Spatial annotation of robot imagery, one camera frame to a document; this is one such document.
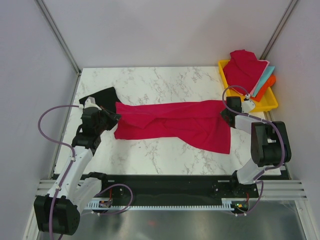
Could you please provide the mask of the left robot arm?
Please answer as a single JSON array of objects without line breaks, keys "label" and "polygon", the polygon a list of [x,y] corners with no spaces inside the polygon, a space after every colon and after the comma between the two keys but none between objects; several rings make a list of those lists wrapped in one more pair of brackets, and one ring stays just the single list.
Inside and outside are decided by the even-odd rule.
[{"label": "left robot arm", "polygon": [[94,103],[84,107],[81,124],[78,126],[72,143],[66,143],[71,152],[67,162],[45,195],[34,200],[34,212],[38,229],[54,234],[73,235],[80,223],[85,206],[97,194],[106,196],[110,191],[108,182],[88,177],[79,184],[83,172],[95,155],[104,131],[111,130],[121,116]]}]

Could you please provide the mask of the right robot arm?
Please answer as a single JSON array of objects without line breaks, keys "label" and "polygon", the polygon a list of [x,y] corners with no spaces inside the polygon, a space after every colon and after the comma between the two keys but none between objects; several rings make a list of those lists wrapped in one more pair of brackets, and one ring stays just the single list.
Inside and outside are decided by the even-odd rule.
[{"label": "right robot arm", "polygon": [[266,171],[289,162],[292,151],[284,122],[245,113],[243,108],[254,103],[242,101],[238,96],[228,96],[222,103],[225,109],[220,114],[224,121],[231,128],[250,134],[250,159],[232,174],[229,184],[230,193],[240,197],[247,191],[247,186],[255,184]]}]

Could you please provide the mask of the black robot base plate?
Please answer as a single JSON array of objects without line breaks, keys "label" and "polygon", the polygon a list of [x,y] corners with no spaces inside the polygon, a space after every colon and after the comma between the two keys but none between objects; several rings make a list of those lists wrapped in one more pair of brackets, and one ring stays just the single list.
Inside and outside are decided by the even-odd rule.
[{"label": "black robot base plate", "polygon": [[256,184],[233,187],[231,175],[107,175],[89,173],[82,177],[102,181],[100,197],[120,204],[218,204],[220,197],[254,199]]}]

